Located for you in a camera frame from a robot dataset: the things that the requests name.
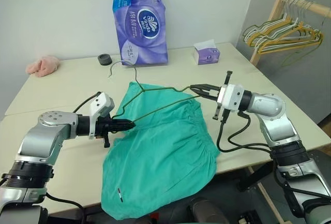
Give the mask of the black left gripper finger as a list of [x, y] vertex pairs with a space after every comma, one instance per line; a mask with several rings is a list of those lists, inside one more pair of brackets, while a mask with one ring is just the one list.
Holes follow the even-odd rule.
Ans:
[[112, 119], [112, 125], [116, 126], [134, 126], [134, 122], [128, 119]]
[[135, 125], [112, 125], [111, 132], [128, 131], [135, 127]]

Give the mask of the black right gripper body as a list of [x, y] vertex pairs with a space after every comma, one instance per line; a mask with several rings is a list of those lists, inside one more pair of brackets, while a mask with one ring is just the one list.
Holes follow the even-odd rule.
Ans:
[[232, 71], [229, 71], [229, 70], [227, 71], [227, 76], [225, 78], [224, 84], [220, 88], [220, 91], [219, 91], [219, 94], [218, 94], [218, 97], [217, 97], [217, 100], [216, 100], [217, 108], [216, 108], [216, 111], [215, 111], [215, 115], [213, 116], [214, 120], [218, 120], [219, 113], [220, 113], [220, 110], [221, 110], [221, 107], [222, 107], [222, 101], [223, 101], [225, 91], [228, 87], [228, 83], [230, 81], [230, 77], [231, 77], [232, 73], [233, 73]]

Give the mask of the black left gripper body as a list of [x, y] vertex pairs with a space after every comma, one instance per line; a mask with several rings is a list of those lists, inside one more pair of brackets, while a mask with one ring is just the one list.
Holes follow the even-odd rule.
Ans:
[[104, 148], [110, 147], [109, 135], [108, 133], [110, 125], [112, 124], [112, 119], [110, 117], [98, 117], [95, 126], [95, 135], [96, 139], [103, 139]]

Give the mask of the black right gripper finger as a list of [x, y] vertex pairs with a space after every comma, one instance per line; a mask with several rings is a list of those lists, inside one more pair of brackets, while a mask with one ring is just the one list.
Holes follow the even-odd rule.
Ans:
[[[219, 89], [201, 89], [201, 88], [192, 88], [191, 89], [194, 93], [196, 93], [198, 96], [203, 97], [205, 99], [217, 101]], [[216, 92], [216, 96], [211, 95], [211, 91]]]
[[219, 86], [214, 86], [210, 84], [193, 84], [190, 86], [190, 89], [196, 91], [210, 91], [210, 90], [220, 91]]

